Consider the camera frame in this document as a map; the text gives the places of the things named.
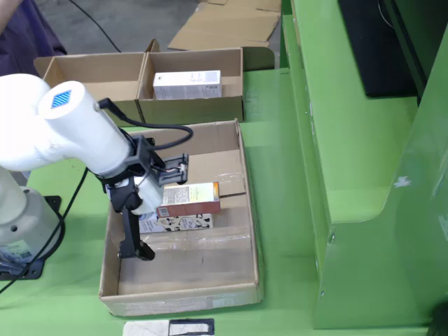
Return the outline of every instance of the green table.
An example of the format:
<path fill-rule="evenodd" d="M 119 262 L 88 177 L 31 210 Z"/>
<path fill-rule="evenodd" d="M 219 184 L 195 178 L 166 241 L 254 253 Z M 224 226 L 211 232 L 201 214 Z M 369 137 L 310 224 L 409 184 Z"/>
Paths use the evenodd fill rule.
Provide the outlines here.
<path fill-rule="evenodd" d="M 232 336 L 423 335 L 422 329 L 312 330 L 319 284 L 291 76 L 279 69 L 247 73 L 244 80 L 247 122 L 241 128 L 265 256 L 265 299 L 146 319 L 214 318 L 217 335 Z M 58 162 L 33 172 L 29 186 L 43 195 L 61 195 L 64 208 L 83 168 L 75 160 Z M 66 220 L 66 237 L 43 276 L 19 281 L 1 295 L 2 335 L 122 334 L 127 319 L 110 315 L 98 299 L 108 203 L 89 175 Z"/>

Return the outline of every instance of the black monitor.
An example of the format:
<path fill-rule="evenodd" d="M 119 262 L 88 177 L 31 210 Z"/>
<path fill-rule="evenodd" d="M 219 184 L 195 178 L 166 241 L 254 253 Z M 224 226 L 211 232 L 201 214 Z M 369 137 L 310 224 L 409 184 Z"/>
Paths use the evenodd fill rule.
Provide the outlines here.
<path fill-rule="evenodd" d="M 445 0 L 339 0 L 365 93 L 421 97 L 448 23 Z"/>

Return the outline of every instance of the cardboard tray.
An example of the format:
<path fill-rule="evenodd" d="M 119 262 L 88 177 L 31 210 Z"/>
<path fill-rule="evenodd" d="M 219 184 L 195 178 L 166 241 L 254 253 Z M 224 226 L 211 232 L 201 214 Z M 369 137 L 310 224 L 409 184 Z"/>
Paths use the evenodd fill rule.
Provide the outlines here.
<path fill-rule="evenodd" d="M 236 121 L 192 126 L 187 143 L 162 157 L 188 153 L 189 183 L 220 183 L 221 212 L 214 228 L 142 234 L 153 261 L 120 260 L 122 216 L 109 211 L 99 299 L 116 316 L 189 312 L 247 305 L 263 299 L 263 258 L 257 246 L 246 157 Z M 177 130 L 137 132 L 157 144 L 179 138 Z"/>
<path fill-rule="evenodd" d="M 232 48 L 197 52 L 159 52 L 152 40 L 146 52 L 69 55 L 34 60 L 50 85 L 82 82 L 97 100 L 112 99 L 131 119 L 144 123 L 195 124 L 244 120 L 243 72 L 274 68 L 268 48 Z M 224 95 L 213 99 L 158 101 L 153 95 L 155 72 L 221 70 Z M 120 127 L 130 126 L 117 119 Z"/>

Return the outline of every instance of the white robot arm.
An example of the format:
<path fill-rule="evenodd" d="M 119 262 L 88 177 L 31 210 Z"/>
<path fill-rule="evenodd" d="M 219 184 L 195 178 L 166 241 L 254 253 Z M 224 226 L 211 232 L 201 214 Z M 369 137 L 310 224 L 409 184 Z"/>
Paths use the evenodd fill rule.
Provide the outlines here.
<path fill-rule="evenodd" d="M 81 160 L 123 214 L 120 257 L 152 260 L 154 253 L 139 239 L 138 215 L 161 204 L 161 185 L 186 182 L 188 156 L 162 160 L 151 140 L 125 136 L 79 82 L 50 89 L 35 76 L 3 76 L 0 105 L 0 166 L 23 172 L 66 158 Z M 102 105 L 118 110 L 108 99 Z M 9 216 L 0 211 L 0 223 Z"/>

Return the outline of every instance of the small box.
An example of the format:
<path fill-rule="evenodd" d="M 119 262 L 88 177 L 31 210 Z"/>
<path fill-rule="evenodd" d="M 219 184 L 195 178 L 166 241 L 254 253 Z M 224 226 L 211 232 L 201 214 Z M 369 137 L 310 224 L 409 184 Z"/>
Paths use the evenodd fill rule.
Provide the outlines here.
<path fill-rule="evenodd" d="M 160 72 L 153 87 L 157 100 L 220 98 L 221 71 Z"/>
<path fill-rule="evenodd" d="M 156 213 L 139 217 L 140 234 L 154 232 L 174 232 L 185 230 L 201 230 L 213 227 L 210 213 L 203 215 L 158 218 Z"/>
<path fill-rule="evenodd" d="M 167 186 L 163 203 L 157 208 L 159 218 L 217 214 L 221 211 L 218 182 Z"/>

